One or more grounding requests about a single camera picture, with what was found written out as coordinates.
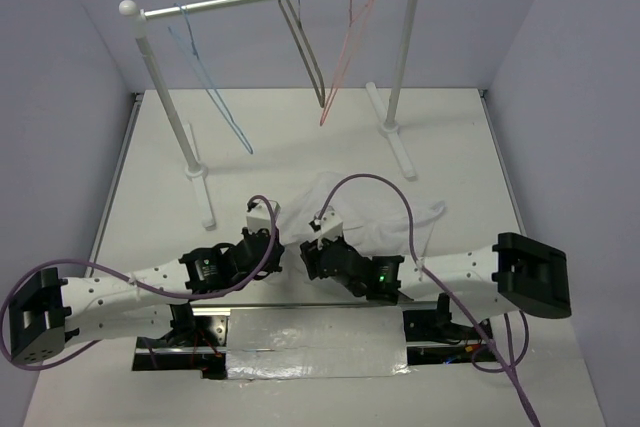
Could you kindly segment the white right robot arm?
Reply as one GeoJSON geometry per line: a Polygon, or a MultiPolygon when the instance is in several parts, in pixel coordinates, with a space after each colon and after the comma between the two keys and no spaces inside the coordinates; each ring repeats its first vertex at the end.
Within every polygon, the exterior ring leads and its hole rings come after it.
{"type": "Polygon", "coordinates": [[[572,315],[566,254],[517,233],[421,265],[400,255],[366,257],[342,237],[304,242],[300,256],[310,280],[329,279],[379,305],[436,302],[444,291],[424,273],[428,269],[478,321],[517,310],[542,319],[572,315]]]}

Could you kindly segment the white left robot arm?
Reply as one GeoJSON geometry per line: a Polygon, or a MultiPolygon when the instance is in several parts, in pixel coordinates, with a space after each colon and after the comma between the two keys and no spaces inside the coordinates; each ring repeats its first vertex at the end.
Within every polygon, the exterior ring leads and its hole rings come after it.
{"type": "Polygon", "coordinates": [[[195,300],[222,298],[280,271],[277,232],[243,229],[239,243],[197,248],[179,259],[128,274],[62,277],[48,263],[27,275],[5,301],[10,362],[25,370],[56,366],[55,356],[85,342],[159,333],[184,345],[196,332],[195,300]]]}

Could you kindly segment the white t shirt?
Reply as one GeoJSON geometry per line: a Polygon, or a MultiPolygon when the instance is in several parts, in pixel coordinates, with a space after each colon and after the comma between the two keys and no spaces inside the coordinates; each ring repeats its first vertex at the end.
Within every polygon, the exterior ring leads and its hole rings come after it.
{"type": "Polygon", "coordinates": [[[343,174],[322,172],[278,215],[281,243],[301,244],[313,238],[310,222],[325,202],[343,220],[346,242],[363,256],[410,254],[406,207],[389,186],[374,179],[355,179],[329,193],[343,174]]]}

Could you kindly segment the pink wire hanger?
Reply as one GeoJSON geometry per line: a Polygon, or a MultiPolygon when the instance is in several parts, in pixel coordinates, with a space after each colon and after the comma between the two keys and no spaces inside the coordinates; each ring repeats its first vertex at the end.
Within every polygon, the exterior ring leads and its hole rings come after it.
{"type": "Polygon", "coordinates": [[[338,92],[344,85],[350,65],[360,48],[362,38],[366,32],[374,4],[375,0],[366,0],[362,5],[356,6],[354,0],[349,0],[347,30],[333,72],[329,93],[322,107],[322,113],[319,119],[320,127],[326,123],[338,92]]]}

